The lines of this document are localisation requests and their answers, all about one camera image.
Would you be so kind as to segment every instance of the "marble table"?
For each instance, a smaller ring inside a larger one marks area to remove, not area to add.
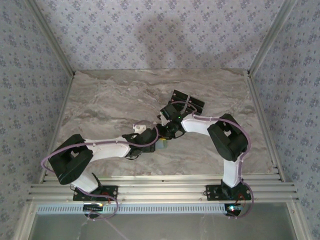
[[[88,139],[112,139],[132,133],[139,120],[157,115],[173,90],[205,102],[203,116],[230,113],[249,133],[251,152],[243,173],[269,173],[272,162],[240,69],[160,69],[77,71],[67,100],[57,146],[73,134]],[[211,139],[187,133],[168,147],[144,153],[136,160],[108,158],[90,163],[97,176],[222,174],[223,161]]]

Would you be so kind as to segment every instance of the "blue floral pattern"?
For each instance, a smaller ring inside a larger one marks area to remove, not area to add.
[[[283,169],[320,239],[320,3],[299,0],[254,79]]]
[[[73,70],[244,68],[282,0],[37,0]]]
[[[22,0],[0,1],[0,239],[13,237],[69,83]]]

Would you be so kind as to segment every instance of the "cable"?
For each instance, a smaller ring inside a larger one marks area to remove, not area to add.
[[[89,192],[86,192],[84,190],[82,190],[81,188],[77,187],[77,189],[82,192],[83,194],[87,195],[87,196],[90,196],[90,197],[95,197],[95,198],[106,198],[106,199],[111,199],[115,202],[116,204],[116,207],[115,207],[115,210],[113,211],[113,213],[109,216],[105,216],[105,217],[101,217],[101,218],[90,218],[90,215],[93,214],[94,212],[90,212],[88,214],[88,219],[89,220],[92,220],[92,221],[100,221],[100,220],[106,220],[106,219],[109,219],[109,218],[112,218],[118,211],[119,209],[119,202],[116,198],[114,198],[113,196],[109,196],[109,195],[102,195],[102,194],[92,194],[92,193],[89,193]]]
[[[153,125],[152,122],[150,121],[147,121],[147,120],[141,120],[141,121],[138,121],[137,123],[135,123],[135,125],[137,125],[138,123],[141,123],[141,122],[148,122],[150,124]],[[53,170],[51,170],[50,168],[46,167],[45,166],[45,162],[50,159],[51,157],[53,157],[54,155],[57,155],[59,153],[62,153],[68,149],[72,149],[72,148],[78,148],[78,147],[82,147],[82,146],[93,146],[93,145],[102,145],[102,144],[126,144],[126,145],[132,145],[132,146],[135,146],[135,147],[140,147],[140,148],[144,148],[144,147],[148,147],[148,146],[151,146],[153,144],[155,144],[157,141],[158,141],[158,138],[159,138],[159,131],[157,129],[157,127],[155,126],[155,131],[156,131],[156,137],[155,139],[148,143],[148,144],[136,144],[136,143],[131,143],[131,142],[127,142],[127,141],[116,141],[116,140],[104,140],[104,141],[97,141],[97,142],[83,142],[83,143],[76,143],[76,144],[72,144],[72,145],[69,145],[69,146],[65,146],[63,148],[60,148],[56,151],[54,151],[53,153],[51,153],[50,155],[46,156],[44,159],[41,160],[41,167],[47,171],[49,171],[50,173],[54,173]]]
[[[170,102],[171,104],[187,104],[188,107],[192,107],[193,108],[193,112],[191,113],[192,115],[197,111],[196,107],[193,106],[191,103],[186,102],[186,101],[173,101]]]
[[[194,112],[192,112],[192,116],[193,116],[194,119],[197,119],[197,120],[202,120],[202,121],[207,121],[207,122],[221,121],[221,122],[225,122],[225,123],[231,124],[231,125],[235,126],[236,128],[238,128],[243,133],[243,135],[245,136],[245,138],[246,138],[246,140],[248,142],[248,147],[246,148],[246,151],[239,157],[240,163],[239,163],[238,175],[240,177],[240,183],[242,183],[243,185],[245,185],[249,189],[252,201],[251,201],[251,205],[250,205],[249,209],[244,214],[242,214],[240,216],[234,216],[235,219],[244,218],[245,216],[247,216],[251,212],[251,210],[252,210],[252,208],[254,206],[254,203],[255,203],[254,193],[253,193],[251,187],[246,182],[244,182],[243,179],[242,179],[242,164],[244,162],[243,158],[245,157],[245,155],[247,155],[247,153],[251,149],[251,139],[250,139],[248,133],[241,126],[239,126],[235,122],[230,121],[228,119],[223,119],[223,118],[219,118],[219,117],[200,117],[200,116],[194,115]]]
[[[245,199],[245,196],[242,194],[242,193],[239,193],[238,194],[238,199],[235,201],[235,205],[239,202],[239,200],[240,200],[240,198],[242,199],[242,200],[244,200],[244,204],[243,204],[243,206],[242,207],[244,207],[245,205],[246,205],[246,199]]]
[[[101,216],[101,214],[99,212],[96,211],[91,211],[88,216],[87,219],[91,220],[91,221],[101,221],[104,220],[106,221],[121,237],[123,237],[125,240],[129,240],[129,238],[127,238],[122,232],[120,232],[111,222],[108,221],[108,219],[112,218],[118,211],[119,209],[119,202],[116,198],[109,196],[109,195],[101,195],[101,194],[91,194],[89,192],[86,192],[84,190],[82,190],[81,188],[77,188],[80,192],[82,192],[85,195],[88,195],[90,197],[98,197],[98,198],[106,198],[106,199],[111,199],[113,201],[115,201],[116,207],[115,210],[113,211],[113,213],[109,216],[105,216],[105,217],[100,217],[100,218],[90,218],[90,215],[92,214],[97,214],[99,216]]]

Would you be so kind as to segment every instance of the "black mounting bracket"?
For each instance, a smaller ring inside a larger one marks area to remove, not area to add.
[[[119,189],[118,186],[115,186],[115,185],[99,186],[96,190],[91,192],[91,194],[106,195],[106,196],[111,196],[117,199],[118,189]],[[74,194],[73,194],[73,201],[75,202],[109,202],[111,201],[112,202],[113,200],[106,197],[88,196],[82,193],[81,191],[79,191],[77,188],[75,188]]]
[[[177,101],[187,102],[188,97],[189,97],[189,95],[187,95],[181,91],[174,90],[170,100],[168,101],[168,104],[170,104],[172,102],[177,102]],[[185,110],[187,113],[192,113],[194,111],[194,109],[190,105],[192,105],[196,108],[196,113],[195,113],[196,115],[201,115],[201,113],[204,109],[204,106],[205,106],[205,102],[201,101],[193,96],[190,96],[189,100],[187,102],[186,110]],[[174,108],[177,111],[181,112],[185,108],[185,104],[184,103],[174,104]]]
[[[221,180],[220,185],[206,185],[203,194],[208,201],[251,200],[249,188],[241,182],[231,188]]]

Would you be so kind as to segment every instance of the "white vent strip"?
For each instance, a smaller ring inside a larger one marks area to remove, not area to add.
[[[103,214],[114,212],[115,205],[103,207]],[[214,214],[225,213],[225,205],[220,203],[194,204],[121,204],[117,214]],[[43,204],[38,214],[83,214],[83,204]]]

